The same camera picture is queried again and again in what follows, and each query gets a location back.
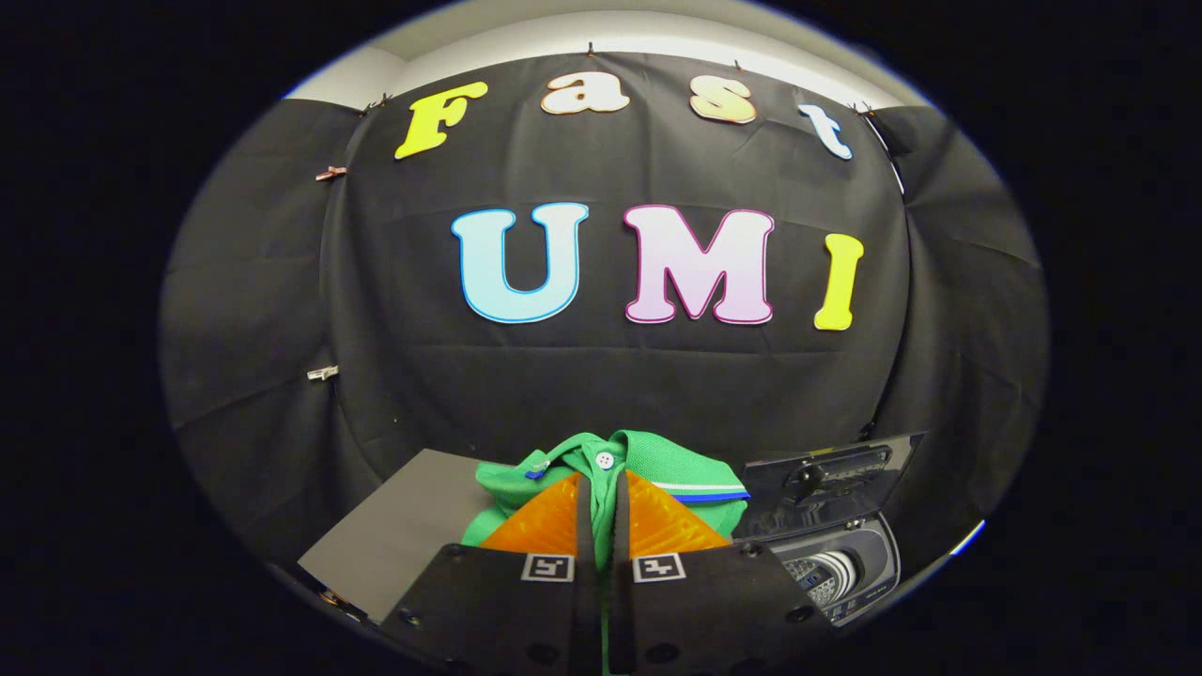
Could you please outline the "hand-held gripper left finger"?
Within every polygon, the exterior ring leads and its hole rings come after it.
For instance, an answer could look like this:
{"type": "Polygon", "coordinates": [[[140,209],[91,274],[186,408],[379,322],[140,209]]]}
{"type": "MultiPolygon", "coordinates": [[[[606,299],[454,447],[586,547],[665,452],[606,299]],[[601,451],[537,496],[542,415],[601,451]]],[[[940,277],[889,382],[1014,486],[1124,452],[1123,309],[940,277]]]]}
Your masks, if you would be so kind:
{"type": "Polygon", "coordinates": [[[532,498],[488,546],[448,542],[379,625],[438,675],[599,675],[602,622],[593,485],[532,498]]]}

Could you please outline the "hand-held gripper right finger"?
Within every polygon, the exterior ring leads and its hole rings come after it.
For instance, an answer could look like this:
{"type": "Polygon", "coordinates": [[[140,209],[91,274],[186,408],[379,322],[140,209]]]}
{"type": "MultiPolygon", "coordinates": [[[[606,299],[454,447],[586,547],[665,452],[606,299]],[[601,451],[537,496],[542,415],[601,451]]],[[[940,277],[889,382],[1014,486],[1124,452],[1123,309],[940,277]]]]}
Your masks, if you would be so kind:
{"type": "Polygon", "coordinates": [[[609,674],[776,675],[831,642],[831,621],[768,544],[725,542],[636,472],[617,502],[609,674]]]}

